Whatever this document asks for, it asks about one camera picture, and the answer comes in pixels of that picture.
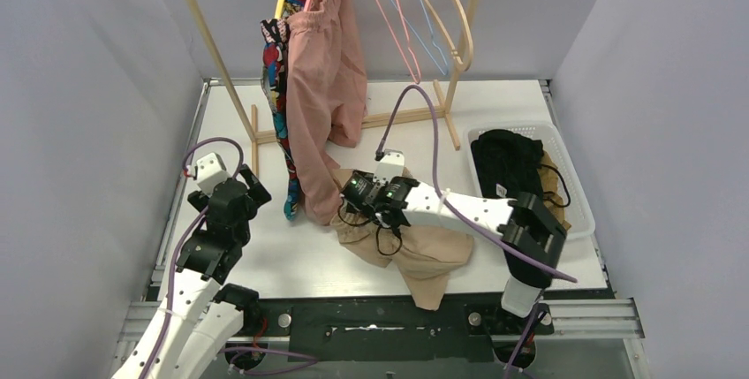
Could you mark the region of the blue hanger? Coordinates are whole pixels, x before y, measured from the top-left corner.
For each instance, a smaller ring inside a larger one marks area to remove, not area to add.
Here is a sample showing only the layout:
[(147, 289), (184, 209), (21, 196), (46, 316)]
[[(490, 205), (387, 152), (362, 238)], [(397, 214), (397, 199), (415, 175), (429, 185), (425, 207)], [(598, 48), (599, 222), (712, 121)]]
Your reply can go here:
[(451, 61), (448, 60), (448, 54), (438, 36), (437, 25), (427, 16), (424, 2), (421, 0), (400, 0), (400, 3), (405, 13), (407, 25), (410, 28), (412, 48), (420, 66), (421, 81), (423, 81), (423, 71), (417, 56), (418, 50), (427, 57), (436, 71), (445, 77), (451, 67)]

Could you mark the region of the beige wooden hanger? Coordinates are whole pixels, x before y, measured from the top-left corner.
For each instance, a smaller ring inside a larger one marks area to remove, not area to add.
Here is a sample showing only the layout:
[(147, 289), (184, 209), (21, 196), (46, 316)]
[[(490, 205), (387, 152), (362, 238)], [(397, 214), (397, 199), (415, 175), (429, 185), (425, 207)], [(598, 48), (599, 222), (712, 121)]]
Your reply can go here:
[(444, 42), (450, 50), (452, 58), (452, 69), (463, 73), (468, 71), (474, 60), (474, 43), (472, 25), (478, 9), (479, 0), (449, 0), (451, 8), (455, 12), (459, 24), (458, 38), (455, 40), (450, 33), (440, 11), (430, 0), (421, 0), (427, 10), (427, 16), (437, 25), (437, 29), (443, 36)]

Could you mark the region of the black shorts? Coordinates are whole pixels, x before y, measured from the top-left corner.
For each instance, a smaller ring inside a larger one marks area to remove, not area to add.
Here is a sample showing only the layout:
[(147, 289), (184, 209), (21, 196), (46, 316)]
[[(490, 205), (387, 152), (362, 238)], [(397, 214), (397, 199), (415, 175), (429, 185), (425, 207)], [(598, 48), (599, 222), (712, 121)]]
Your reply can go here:
[(515, 198), (531, 193), (542, 198), (537, 169), (545, 150), (540, 140), (490, 130), (471, 143), (470, 149), (482, 196)]

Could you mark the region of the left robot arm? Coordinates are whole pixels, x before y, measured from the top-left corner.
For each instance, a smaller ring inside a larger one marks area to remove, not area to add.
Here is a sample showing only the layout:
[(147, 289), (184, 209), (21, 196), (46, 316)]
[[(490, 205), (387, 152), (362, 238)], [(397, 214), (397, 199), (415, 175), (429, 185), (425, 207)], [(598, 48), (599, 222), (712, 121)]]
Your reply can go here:
[(227, 278), (270, 195), (245, 165), (232, 176), (214, 153), (189, 169), (200, 216), (168, 271), (168, 291), (116, 378), (199, 378), (227, 341), (261, 320), (258, 292)]

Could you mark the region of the beige shorts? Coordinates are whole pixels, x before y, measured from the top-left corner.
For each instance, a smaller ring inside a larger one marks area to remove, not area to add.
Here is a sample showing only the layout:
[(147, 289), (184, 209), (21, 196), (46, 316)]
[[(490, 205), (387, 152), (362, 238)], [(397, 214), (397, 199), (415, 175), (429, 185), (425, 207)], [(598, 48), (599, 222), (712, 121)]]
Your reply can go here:
[(331, 226), (339, 244), (364, 262), (379, 268), (393, 264), (405, 281), (414, 305), (436, 311), (446, 293), (450, 274), (471, 259), (474, 237), (434, 226), (411, 226), (393, 232), (366, 224), (343, 204)]

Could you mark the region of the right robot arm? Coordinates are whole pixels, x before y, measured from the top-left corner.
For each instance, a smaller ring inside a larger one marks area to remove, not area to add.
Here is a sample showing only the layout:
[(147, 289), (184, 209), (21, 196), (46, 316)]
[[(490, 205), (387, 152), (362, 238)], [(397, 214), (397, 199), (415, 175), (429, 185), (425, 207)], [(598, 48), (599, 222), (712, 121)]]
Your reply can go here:
[(496, 318), (510, 332), (531, 320), (541, 295), (556, 279), (572, 281), (558, 270), (567, 230), (532, 193), (486, 199), (450, 193), (415, 178), (390, 180), (354, 171), (340, 195), (353, 213), (399, 236), (412, 226), (433, 226), (483, 237), (503, 250), (510, 277)]

